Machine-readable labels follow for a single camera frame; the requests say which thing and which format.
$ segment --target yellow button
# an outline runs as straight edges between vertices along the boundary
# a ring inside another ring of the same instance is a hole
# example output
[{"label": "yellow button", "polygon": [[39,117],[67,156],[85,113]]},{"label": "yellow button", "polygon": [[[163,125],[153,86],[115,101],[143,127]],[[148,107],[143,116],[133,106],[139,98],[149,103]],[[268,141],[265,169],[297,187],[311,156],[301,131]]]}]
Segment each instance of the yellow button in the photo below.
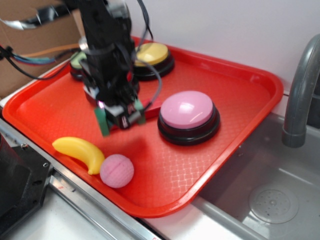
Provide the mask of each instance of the yellow button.
[{"label": "yellow button", "polygon": [[[150,42],[141,45],[136,57],[138,60],[142,60],[150,65],[156,65],[165,60],[168,55],[169,51],[166,45],[157,42]],[[145,67],[145,65],[140,61],[135,61],[134,65],[137,67]]]}]

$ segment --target sink drain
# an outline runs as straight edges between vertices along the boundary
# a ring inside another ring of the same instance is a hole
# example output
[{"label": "sink drain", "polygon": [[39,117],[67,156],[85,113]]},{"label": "sink drain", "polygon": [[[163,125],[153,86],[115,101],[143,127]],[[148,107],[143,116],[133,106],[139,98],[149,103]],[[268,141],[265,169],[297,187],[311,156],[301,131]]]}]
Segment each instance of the sink drain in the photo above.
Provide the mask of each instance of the sink drain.
[{"label": "sink drain", "polygon": [[259,219],[270,224],[282,224],[296,216],[299,203],[297,197],[286,187],[265,184],[252,191],[249,206]]}]

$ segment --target screw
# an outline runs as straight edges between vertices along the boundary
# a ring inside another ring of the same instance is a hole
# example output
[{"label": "screw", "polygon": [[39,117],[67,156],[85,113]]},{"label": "screw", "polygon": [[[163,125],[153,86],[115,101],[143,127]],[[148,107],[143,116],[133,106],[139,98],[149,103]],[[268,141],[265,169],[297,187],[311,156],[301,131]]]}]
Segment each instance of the screw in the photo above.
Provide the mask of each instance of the screw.
[{"label": "screw", "polygon": [[23,149],[26,149],[26,148],[28,148],[28,147],[29,147],[29,145],[26,144],[26,143],[22,143],[22,144],[21,144],[21,148],[23,148]]}]

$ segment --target yellow banana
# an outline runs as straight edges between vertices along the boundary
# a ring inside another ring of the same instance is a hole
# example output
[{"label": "yellow banana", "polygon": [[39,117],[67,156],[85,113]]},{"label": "yellow banana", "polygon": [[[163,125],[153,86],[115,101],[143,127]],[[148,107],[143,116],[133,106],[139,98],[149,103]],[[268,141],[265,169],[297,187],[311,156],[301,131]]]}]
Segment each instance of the yellow banana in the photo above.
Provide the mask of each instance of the yellow banana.
[{"label": "yellow banana", "polygon": [[88,167],[89,175],[99,174],[101,164],[105,160],[104,154],[98,147],[82,138],[60,137],[52,143],[52,146],[59,153],[84,162]]}]

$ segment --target stainless steel sink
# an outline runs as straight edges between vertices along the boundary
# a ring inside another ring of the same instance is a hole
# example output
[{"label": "stainless steel sink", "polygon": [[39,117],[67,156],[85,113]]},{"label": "stainless steel sink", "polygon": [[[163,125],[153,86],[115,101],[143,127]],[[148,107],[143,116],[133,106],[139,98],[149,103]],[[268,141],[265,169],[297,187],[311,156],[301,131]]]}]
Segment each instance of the stainless steel sink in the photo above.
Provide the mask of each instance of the stainless steel sink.
[{"label": "stainless steel sink", "polygon": [[266,239],[320,236],[320,131],[304,146],[282,144],[283,118],[271,113],[199,196]]}]

